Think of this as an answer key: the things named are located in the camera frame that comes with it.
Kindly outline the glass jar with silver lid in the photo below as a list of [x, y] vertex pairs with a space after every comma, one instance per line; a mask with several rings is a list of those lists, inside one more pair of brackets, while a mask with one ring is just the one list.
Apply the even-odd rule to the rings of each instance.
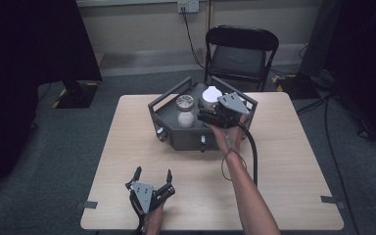
[[178, 125], [182, 128], [192, 127], [194, 125], [194, 99], [190, 95], [180, 95], [176, 99], [178, 110]]

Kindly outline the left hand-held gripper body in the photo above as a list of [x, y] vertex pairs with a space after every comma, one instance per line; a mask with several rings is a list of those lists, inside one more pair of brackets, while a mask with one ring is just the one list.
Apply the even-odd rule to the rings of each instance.
[[138, 215], [152, 212], [163, 204], [169, 197], [175, 194], [172, 184], [165, 184], [155, 190], [153, 185], [139, 181], [131, 181], [125, 184], [130, 193], [129, 200]]

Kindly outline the black folding chair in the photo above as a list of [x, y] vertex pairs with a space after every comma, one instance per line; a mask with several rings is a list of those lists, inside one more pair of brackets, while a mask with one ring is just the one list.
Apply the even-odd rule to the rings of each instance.
[[217, 25], [206, 34], [205, 78], [250, 82], [263, 91], [279, 47], [269, 30], [236, 25]]

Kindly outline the dark grey corner tray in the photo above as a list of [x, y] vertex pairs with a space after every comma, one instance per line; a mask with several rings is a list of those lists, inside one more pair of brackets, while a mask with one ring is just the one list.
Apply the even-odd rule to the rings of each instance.
[[[209, 124], [198, 120], [198, 100], [202, 100], [203, 92], [209, 87], [215, 86], [222, 95], [236, 92], [247, 108], [251, 111], [246, 117], [243, 126], [250, 128], [258, 102], [248, 95], [242, 93], [228, 83], [213, 78], [211, 84], [192, 82], [188, 76], [186, 79], [166, 91], [159, 98], [148, 105], [152, 122], [157, 133], [157, 137], [162, 141], [168, 141], [170, 146], [176, 151], [197, 151], [217, 150], [215, 137], [209, 129]], [[178, 110], [176, 99], [180, 95], [190, 95], [194, 99], [194, 125], [182, 128], [178, 125]]]

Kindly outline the dark curtain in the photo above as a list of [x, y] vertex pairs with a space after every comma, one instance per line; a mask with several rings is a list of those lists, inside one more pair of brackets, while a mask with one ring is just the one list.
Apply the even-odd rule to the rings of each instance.
[[376, 128], [376, 0], [320, 0], [300, 73], [333, 71]]

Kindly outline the black stand base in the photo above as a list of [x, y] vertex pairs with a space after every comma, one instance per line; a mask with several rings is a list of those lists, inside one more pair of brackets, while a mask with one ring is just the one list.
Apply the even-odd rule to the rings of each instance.
[[53, 104], [54, 109], [87, 109], [91, 106], [99, 82], [76, 82], [66, 86]]

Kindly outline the black base with yellow stripes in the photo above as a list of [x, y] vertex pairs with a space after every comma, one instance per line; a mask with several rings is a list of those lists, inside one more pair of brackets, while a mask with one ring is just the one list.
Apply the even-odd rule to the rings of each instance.
[[292, 100], [319, 98], [310, 77], [300, 74], [275, 75], [272, 81], [278, 92], [287, 93]]

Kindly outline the black curtain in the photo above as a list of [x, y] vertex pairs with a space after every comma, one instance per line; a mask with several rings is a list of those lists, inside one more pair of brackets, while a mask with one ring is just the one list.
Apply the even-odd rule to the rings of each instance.
[[0, 179], [20, 157], [40, 85], [101, 79], [76, 0], [0, 0]]

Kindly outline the white wall socket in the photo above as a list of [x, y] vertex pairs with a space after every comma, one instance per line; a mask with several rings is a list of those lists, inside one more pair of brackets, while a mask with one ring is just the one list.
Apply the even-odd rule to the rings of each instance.
[[198, 13], [200, 11], [199, 0], [180, 0], [177, 2], [177, 12], [182, 13]]

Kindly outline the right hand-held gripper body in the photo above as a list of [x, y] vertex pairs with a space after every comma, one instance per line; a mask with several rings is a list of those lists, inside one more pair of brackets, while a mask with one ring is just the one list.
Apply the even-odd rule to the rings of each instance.
[[197, 115], [198, 120], [227, 129], [236, 126], [242, 116], [251, 112], [236, 92], [222, 95], [222, 100], [223, 107], [217, 104], [213, 111], [206, 109], [204, 114]]

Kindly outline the white bottle with white cap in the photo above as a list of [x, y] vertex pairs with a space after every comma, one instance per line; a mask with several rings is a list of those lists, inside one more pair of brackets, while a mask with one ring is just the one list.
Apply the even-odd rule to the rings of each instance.
[[210, 111], [218, 104], [218, 98], [222, 95], [221, 91], [215, 86], [209, 86], [202, 94], [202, 103], [204, 108]]

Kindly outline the person's left hand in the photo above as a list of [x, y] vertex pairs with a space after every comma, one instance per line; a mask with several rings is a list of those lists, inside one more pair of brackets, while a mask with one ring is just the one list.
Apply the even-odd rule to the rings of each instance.
[[160, 235], [164, 218], [164, 204], [149, 212], [144, 219], [143, 235]]

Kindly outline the person's right hand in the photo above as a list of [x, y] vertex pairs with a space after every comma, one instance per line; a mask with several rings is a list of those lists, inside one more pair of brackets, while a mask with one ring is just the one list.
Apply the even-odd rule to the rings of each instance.
[[227, 155], [230, 151], [236, 153], [240, 152], [241, 143], [244, 137], [244, 131], [242, 129], [245, 117], [241, 117], [240, 124], [228, 129], [219, 128], [211, 125], [210, 130], [214, 134], [216, 143], [223, 155]]

